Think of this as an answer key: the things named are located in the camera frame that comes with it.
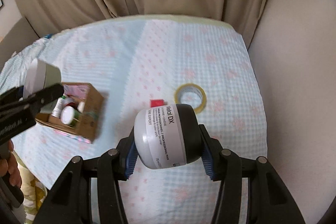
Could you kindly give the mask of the left hand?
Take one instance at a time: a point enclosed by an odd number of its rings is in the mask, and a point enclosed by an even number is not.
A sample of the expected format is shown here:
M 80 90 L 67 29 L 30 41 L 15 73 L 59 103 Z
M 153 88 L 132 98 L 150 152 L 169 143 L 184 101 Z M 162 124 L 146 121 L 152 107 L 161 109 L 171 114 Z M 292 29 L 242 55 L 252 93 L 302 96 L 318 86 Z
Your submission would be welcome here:
M 6 159 L 1 159 L 0 165 L 0 176 L 3 177 L 7 173 L 10 174 L 9 182 L 12 186 L 17 186 L 21 188 L 22 178 L 18 169 L 18 162 L 13 154 L 14 144 L 11 140 L 8 141 L 8 149 L 10 151 L 10 157 Z

